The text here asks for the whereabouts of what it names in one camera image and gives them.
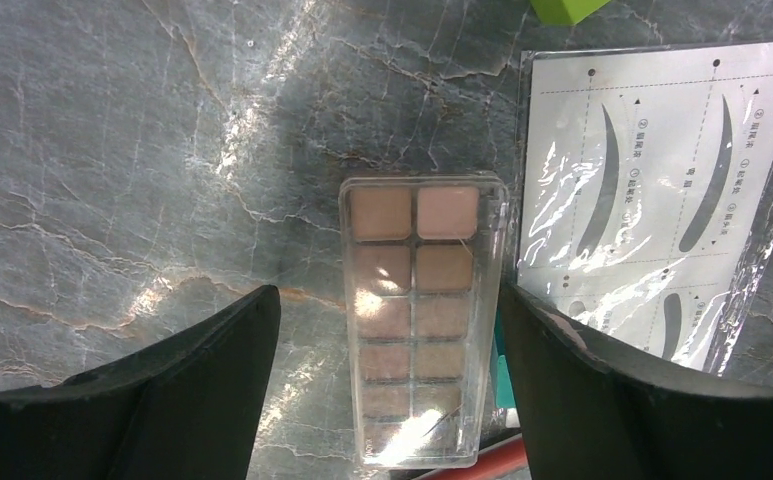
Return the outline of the brown eyeshadow palette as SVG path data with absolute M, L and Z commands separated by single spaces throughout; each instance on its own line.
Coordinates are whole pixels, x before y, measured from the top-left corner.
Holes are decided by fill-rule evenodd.
M 479 454 L 509 194 L 492 173 L 356 176 L 338 197 L 361 464 Z

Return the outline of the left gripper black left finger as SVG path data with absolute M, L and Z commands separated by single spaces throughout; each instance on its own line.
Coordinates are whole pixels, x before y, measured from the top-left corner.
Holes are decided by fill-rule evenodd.
M 59 385 L 0 392 L 0 479 L 245 478 L 280 320 L 264 285 Z

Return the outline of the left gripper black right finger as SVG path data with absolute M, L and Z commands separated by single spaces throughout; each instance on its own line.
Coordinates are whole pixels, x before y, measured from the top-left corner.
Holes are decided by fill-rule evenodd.
M 773 387 L 643 352 L 503 284 L 499 312 L 536 479 L 773 479 Z

